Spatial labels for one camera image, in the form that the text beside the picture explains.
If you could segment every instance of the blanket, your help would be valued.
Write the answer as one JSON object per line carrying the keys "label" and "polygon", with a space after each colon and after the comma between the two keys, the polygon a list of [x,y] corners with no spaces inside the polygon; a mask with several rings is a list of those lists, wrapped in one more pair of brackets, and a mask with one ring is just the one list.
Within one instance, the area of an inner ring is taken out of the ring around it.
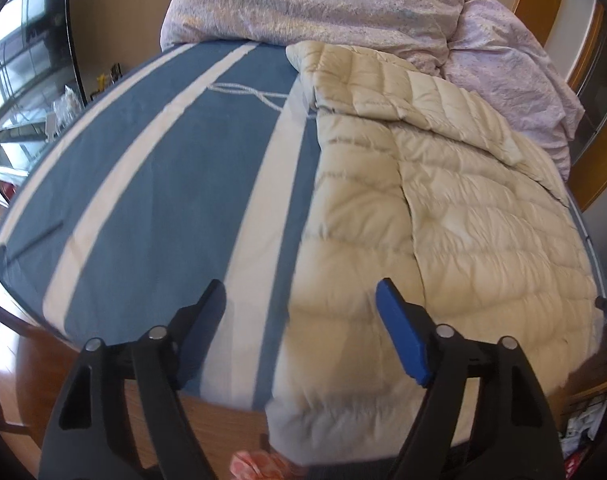
{"label": "blanket", "polygon": [[[551,159],[477,95],[404,60],[286,50],[318,109],[321,157],[266,412],[297,463],[394,455],[424,391],[376,314],[391,277],[465,337],[515,336],[544,391],[599,344],[595,284]],[[469,384],[454,442],[469,436]]]}
{"label": "blanket", "polygon": [[568,140],[583,108],[533,35],[496,0],[172,0],[160,40],[167,49],[238,38],[365,46],[441,73],[490,100],[568,177]]}

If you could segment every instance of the bedding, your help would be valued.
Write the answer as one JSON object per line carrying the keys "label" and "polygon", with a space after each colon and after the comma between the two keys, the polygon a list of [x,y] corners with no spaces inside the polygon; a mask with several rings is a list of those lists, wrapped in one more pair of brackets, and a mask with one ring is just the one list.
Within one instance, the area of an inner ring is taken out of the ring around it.
{"label": "bedding", "polygon": [[172,0],[160,42],[237,38],[395,54],[482,95],[567,180],[568,141],[583,107],[535,37],[496,0]]}
{"label": "bedding", "polygon": [[359,46],[167,51],[88,108],[0,226],[1,282],[78,346],[138,338],[220,279],[182,386],[265,409],[301,465],[393,456],[416,415],[384,277],[468,338],[515,336],[546,393],[599,344],[551,159],[474,93]]}

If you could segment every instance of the wooden floor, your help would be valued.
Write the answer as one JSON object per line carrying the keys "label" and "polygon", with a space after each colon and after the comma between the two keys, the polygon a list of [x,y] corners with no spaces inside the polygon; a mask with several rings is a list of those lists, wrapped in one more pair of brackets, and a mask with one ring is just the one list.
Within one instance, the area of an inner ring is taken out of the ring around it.
{"label": "wooden floor", "polygon": [[[0,206],[0,218],[4,213]],[[0,306],[30,321],[0,285]],[[19,337],[7,327],[0,328],[0,402],[7,422],[22,424],[29,434],[2,432],[10,449],[33,474],[37,475],[40,446],[54,401],[76,358],[77,351],[45,330],[29,338]],[[154,448],[142,414],[135,382],[125,384],[130,424],[144,466],[154,465]],[[192,430],[199,439],[218,478],[229,478],[232,453],[258,449],[261,435],[267,433],[263,413],[228,410],[180,396]]]}

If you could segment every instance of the quilted jacket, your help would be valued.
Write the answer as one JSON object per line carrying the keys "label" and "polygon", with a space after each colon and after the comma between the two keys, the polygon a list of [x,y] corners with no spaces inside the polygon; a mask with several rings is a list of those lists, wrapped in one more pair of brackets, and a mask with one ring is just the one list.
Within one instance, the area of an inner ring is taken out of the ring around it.
{"label": "quilted jacket", "polygon": [[551,159],[477,94],[390,54],[304,41],[287,55],[322,153],[267,407],[272,445],[303,465],[398,453],[424,390],[376,312],[384,277],[467,338],[516,337],[544,391],[562,385],[597,350],[602,316]]}

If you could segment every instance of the blue gripper pad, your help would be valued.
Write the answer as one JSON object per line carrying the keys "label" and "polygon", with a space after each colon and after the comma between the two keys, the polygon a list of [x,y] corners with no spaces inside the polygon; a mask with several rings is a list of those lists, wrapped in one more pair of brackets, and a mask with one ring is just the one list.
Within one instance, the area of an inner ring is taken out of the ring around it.
{"label": "blue gripper pad", "polygon": [[433,376],[428,365],[427,341],[436,327],[434,322],[423,307],[406,303],[389,278],[377,284],[375,298],[405,373],[425,388]]}

